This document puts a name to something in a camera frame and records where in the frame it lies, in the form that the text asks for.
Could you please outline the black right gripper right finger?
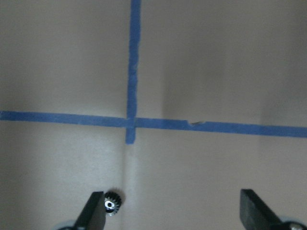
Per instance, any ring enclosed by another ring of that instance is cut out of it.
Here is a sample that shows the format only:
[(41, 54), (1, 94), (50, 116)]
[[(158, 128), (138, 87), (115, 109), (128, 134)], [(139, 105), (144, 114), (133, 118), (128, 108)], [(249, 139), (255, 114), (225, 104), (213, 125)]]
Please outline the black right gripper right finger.
[(282, 221), (252, 190), (240, 190), (239, 217), (245, 228), (275, 228)]

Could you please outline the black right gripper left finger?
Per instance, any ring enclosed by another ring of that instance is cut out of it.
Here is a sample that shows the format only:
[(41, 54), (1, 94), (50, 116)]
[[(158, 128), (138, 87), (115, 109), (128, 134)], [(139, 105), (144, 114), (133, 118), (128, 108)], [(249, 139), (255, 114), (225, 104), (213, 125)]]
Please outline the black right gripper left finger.
[(93, 192), (73, 225), (74, 230), (103, 230), (106, 222), (104, 192)]

